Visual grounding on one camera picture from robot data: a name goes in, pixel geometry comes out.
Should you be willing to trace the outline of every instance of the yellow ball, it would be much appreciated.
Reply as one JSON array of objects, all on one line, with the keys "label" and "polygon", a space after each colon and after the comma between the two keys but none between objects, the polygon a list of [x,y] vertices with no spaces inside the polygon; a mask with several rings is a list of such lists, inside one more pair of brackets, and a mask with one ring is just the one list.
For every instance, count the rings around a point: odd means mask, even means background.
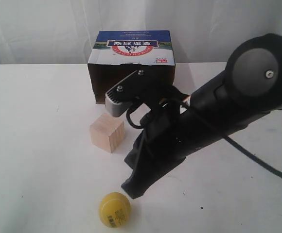
[{"label": "yellow ball", "polygon": [[99,206],[100,220],[104,225],[111,228],[124,225],[128,221],[130,213],[130,202],[121,193],[106,195]]}]

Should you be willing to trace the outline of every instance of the robotic arm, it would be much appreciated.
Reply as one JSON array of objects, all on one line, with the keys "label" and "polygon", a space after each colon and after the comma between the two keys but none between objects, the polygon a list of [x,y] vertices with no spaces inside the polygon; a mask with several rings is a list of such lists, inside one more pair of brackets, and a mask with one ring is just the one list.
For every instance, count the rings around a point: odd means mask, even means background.
[{"label": "robotic arm", "polygon": [[[130,114],[143,103],[151,111],[136,125]],[[140,197],[189,154],[222,138],[232,141],[228,135],[282,110],[282,37],[243,43],[225,70],[190,96],[143,67],[106,93],[106,109],[114,117],[127,110],[130,125],[143,129],[125,158],[133,172],[122,184],[131,198]]]}]

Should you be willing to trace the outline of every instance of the white backdrop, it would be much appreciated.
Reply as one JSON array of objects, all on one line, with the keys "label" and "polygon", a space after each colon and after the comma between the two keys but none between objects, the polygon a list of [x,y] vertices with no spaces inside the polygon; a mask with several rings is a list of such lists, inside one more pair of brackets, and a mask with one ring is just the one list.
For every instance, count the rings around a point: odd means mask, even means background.
[{"label": "white backdrop", "polygon": [[282,35],[282,0],[0,0],[0,64],[85,63],[100,30],[170,30],[177,62]]}]

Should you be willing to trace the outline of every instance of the wooden block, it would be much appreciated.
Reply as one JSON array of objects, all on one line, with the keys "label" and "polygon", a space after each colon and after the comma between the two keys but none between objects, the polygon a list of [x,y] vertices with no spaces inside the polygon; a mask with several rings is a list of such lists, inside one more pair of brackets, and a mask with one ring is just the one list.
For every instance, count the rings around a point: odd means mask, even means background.
[{"label": "wooden block", "polygon": [[112,153],[125,138],[123,120],[102,114],[90,126],[91,141],[97,147]]}]

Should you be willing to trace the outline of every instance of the screw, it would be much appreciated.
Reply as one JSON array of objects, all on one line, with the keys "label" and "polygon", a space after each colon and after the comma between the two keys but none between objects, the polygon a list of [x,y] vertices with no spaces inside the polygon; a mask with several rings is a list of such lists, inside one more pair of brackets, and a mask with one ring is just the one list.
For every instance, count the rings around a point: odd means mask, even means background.
[{"label": "screw", "polygon": [[123,91],[123,86],[117,86],[117,88],[116,88],[116,91],[117,92],[122,92]]},{"label": "screw", "polygon": [[273,77],[274,77],[274,71],[268,70],[267,72],[265,72],[265,76],[266,76],[268,79],[273,78]]}]

